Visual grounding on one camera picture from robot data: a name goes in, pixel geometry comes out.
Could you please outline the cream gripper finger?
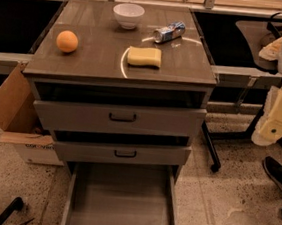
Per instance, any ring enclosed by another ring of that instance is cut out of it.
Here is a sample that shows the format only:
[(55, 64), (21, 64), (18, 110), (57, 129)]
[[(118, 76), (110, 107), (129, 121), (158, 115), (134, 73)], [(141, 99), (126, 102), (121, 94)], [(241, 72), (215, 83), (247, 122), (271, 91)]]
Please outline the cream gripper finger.
[(257, 123), (256, 142), (274, 144), (282, 137), (282, 87), (271, 87), (264, 114)]

